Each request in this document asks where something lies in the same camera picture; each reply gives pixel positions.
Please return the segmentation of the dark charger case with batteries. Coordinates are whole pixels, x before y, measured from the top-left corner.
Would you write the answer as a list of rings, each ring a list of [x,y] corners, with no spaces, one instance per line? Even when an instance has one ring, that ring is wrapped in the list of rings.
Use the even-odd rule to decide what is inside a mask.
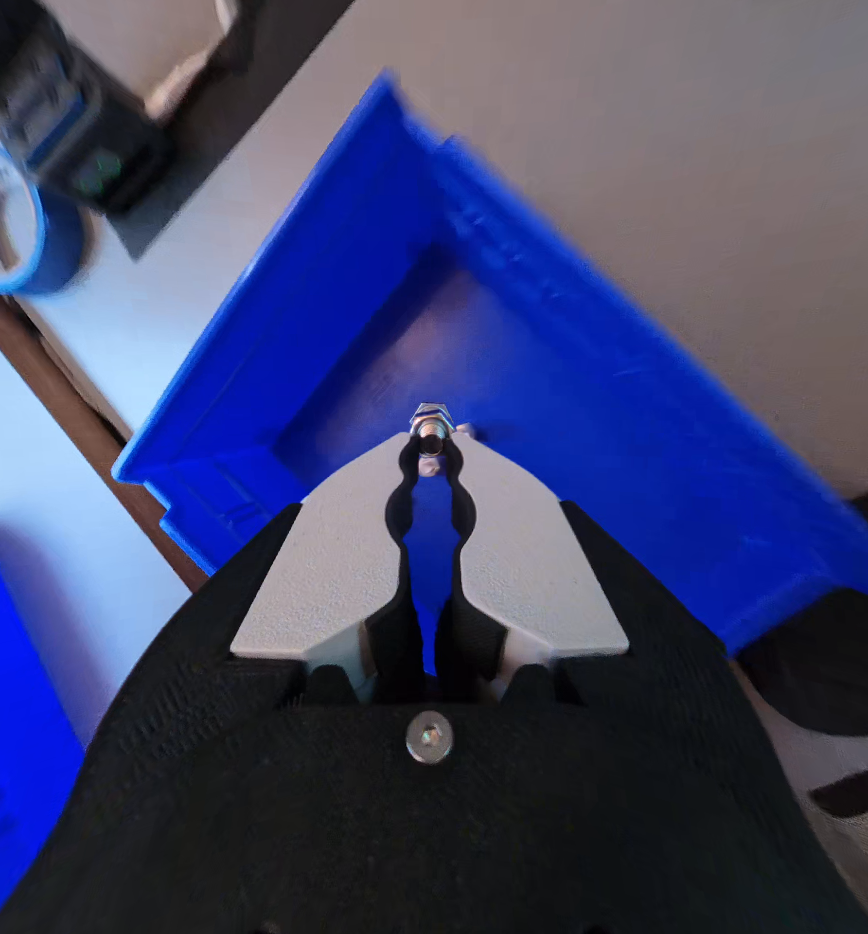
[[[120,215],[168,165],[143,102],[39,2],[0,2],[0,141],[36,184]]]

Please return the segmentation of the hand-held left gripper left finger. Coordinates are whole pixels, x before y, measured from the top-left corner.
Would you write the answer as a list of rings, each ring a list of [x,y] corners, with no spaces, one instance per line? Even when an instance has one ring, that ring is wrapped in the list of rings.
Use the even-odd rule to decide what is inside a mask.
[[[370,619],[393,605],[407,562],[414,470],[400,432],[345,464],[300,505],[230,646],[242,660],[376,675]]]

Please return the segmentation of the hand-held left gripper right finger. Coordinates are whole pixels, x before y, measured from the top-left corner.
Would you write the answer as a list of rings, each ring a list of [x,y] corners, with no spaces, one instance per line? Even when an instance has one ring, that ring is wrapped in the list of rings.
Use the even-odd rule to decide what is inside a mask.
[[[563,504],[520,465],[465,434],[447,448],[454,552],[452,640],[485,682],[522,666],[621,656],[629,638]]]

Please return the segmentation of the blue plastic bin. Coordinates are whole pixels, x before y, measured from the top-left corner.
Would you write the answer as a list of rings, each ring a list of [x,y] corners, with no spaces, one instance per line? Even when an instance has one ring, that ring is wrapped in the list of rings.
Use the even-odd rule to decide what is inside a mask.
[[[868,594],[868,523],[381,72],[113,476],[212,575],[425,402],[575,501],[731,653]]]
[[[53,830],[83,755],[0,575],[0,908]]]

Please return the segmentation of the blue tape roll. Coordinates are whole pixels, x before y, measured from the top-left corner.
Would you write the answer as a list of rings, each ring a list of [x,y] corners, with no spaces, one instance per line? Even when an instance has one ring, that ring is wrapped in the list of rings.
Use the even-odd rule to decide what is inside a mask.
[[[85,246],[77,205],[41,191],[0,147],[0,295],[63,290],[80,269]]]

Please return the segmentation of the large steel bolt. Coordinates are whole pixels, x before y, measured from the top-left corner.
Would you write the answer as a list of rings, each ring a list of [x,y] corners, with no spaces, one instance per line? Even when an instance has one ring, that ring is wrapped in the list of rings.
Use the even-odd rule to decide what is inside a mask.
[[[422,479],[439,475],[447,441],[456,426],[444,403],[422,403],[411,417],[409,434],[418,439],[418,474]]]

